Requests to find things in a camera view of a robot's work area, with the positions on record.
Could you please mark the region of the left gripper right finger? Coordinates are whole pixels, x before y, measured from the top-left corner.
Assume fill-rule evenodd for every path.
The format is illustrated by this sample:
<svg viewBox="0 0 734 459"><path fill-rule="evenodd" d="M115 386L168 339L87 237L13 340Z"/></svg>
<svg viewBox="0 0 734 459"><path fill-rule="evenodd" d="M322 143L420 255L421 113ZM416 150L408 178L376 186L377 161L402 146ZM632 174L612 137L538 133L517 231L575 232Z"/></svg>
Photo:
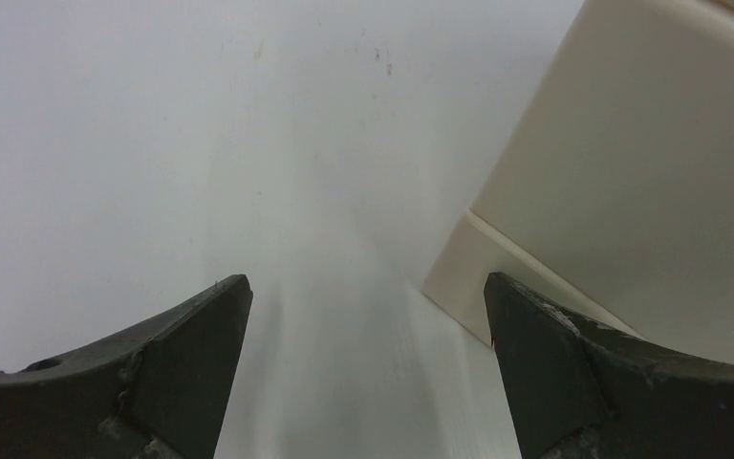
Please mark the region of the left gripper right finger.
<svg viewBox="0 0 734 459"><path fill-rule="evenodd" d="M525 458L734 458L734 365L621 332L504 273L484 288Z"/></svg>

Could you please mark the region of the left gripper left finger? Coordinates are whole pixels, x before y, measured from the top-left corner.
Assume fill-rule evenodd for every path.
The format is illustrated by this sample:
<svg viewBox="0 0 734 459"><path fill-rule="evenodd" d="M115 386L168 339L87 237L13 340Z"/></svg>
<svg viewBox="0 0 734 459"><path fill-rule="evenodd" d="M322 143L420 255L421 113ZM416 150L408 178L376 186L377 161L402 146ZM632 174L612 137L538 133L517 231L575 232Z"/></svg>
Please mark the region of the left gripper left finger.
<svg viewBox="0 0 734 459"><path fill-rule="evenodd" d="M253 293L242 274L25 369L0 371L0 458L210 458Z"/></svg>

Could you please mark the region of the cream drawer organizer cabinet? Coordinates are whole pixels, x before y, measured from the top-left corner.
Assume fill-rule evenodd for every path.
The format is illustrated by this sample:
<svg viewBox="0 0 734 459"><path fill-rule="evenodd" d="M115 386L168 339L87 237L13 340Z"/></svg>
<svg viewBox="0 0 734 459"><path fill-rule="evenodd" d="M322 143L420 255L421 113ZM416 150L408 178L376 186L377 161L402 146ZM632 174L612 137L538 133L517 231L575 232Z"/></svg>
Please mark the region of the cream drawer organizer cabinet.
<svg viewBox="0 0 734 459"><path fill-rule="evenodd" d="M489 342L486 278L734 364L734 1L588 1L422 291Z"/></svg>

